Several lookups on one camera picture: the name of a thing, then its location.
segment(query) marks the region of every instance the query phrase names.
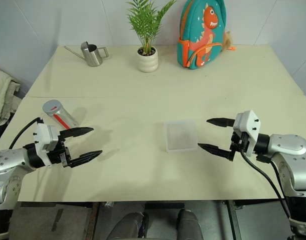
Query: person's leg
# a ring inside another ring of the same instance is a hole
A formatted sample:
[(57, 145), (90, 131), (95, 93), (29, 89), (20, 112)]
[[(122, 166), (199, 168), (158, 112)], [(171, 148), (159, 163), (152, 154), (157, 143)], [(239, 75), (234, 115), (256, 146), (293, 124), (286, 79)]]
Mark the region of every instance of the person's leg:
[(107, 240), (137, 238), (143, 217), (141, 212), (129, 213), (115, 225)]
[(182, 209), (177, 216), (177, 240), (203, 240), (202, 230), (195, 214)]

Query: teal backpack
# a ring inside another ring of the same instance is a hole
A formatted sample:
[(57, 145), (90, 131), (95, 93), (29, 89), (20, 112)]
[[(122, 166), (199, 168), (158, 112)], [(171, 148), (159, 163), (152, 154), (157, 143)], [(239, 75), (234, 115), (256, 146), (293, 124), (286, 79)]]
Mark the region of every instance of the teal backpack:
[(224, 0), (187, 0), (179, 26), (179, 64), (197, 69), (219, 55), (226, 22)]

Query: cloth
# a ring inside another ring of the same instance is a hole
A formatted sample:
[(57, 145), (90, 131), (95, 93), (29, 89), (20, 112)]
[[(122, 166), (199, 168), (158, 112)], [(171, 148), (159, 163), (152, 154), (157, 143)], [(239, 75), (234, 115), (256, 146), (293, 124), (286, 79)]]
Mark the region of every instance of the cloth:
[(14, 92), (20, 89), (20, 84), (0, 70), (0, 126), (10, 118)]

